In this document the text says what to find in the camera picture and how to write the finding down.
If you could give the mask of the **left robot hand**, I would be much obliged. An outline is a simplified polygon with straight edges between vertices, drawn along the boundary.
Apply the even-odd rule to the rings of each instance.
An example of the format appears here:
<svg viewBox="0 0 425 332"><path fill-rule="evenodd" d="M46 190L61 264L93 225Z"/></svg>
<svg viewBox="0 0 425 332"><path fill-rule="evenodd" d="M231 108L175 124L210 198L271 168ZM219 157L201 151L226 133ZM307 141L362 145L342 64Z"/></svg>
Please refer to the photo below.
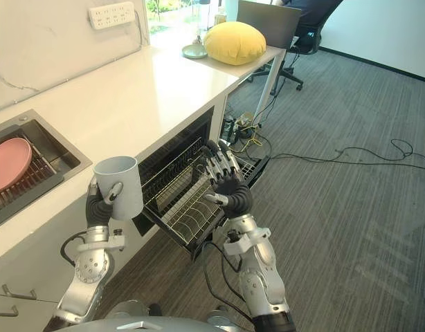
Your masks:
<svg viewBox="0 0 425 332"><path fill-rule="evenodd" d="M121 182L114 183L106 195L102 195L97 179L92 177L85 203L85 217L88 228L108 226L113 215L114 203L123 190Z"/></svg>

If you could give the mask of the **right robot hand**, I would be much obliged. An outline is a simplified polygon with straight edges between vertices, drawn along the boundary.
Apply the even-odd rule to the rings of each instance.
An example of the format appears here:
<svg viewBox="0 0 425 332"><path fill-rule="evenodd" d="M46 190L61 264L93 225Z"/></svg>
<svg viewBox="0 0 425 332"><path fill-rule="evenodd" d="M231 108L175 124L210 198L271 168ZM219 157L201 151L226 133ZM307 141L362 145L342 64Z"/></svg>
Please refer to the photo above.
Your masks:
<svg viewBox="0 0 425 332"><path fill-rule="evenodd" d="M229 219L249 214L253 197L237 159L226 143L221 140L218 143L208 140L201 151L213 190L213 194L207 194L205 198L220 206Z"/></svg>

